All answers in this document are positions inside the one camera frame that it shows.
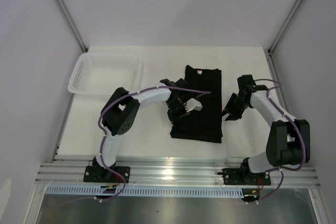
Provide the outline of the black t-shirt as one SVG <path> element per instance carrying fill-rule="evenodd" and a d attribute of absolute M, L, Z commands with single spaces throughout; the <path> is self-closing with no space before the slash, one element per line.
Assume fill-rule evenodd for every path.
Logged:
<path fill-rule="evenodd" d="M 200 111 L 193 110 L 177 122 L 173 122 L 171 137 L 221 143 L 223 137 L 221 70 L 195 69 L 187 65 L 184 81 L 178 80 L 176 85 L 192 90 L 208 91 L 209 94 L 200 95 L 194 92 L 180 91 L 180 99 L 183 102 L 195 98 L 203 107 Z"/>

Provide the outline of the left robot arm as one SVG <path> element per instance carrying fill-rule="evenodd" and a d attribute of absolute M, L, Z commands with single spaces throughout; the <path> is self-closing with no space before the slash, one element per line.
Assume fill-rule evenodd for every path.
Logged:
<path fill-rule="evenodd" d="M 137 92 L 130 92 L 123 87 L 117 88 L 103 107 L 98 127 L 103 132 L 99 152 L 93 158 L 92 165 L 85 173 L 94 177 L 94 181 L 110 181 L 113 176 L 121 178 L 123 175 L 116 169 L 116 157 L 122 135 L 126 134 L 135 121 L 140 109 L 165 103 L 171 123 L 190 115 L 203 108 L 198 97 L 189 95 L 203 94 L 202 91 L 186 87 L 187 82 L 179 79 L 177 82 L 169 79 L 161 80 L 156 86 Z"/>

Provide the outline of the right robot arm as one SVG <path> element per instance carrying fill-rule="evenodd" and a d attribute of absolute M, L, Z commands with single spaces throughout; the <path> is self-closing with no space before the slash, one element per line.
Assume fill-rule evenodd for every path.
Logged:
<path fill-rule="evenodd" d="M 250 74 L 239 77 L 238 93 L 231 95 L 222 112 L 226 121 L 237 121 L 246 109 L 255 109 L 270 127 L 265 151 L 245 158 L 236 171 L 246 184 L 276 170 L 298 171 L 310 160 L 309 122 L 287 112 L 270 96 L 270 88 L 256 82 Z"/>

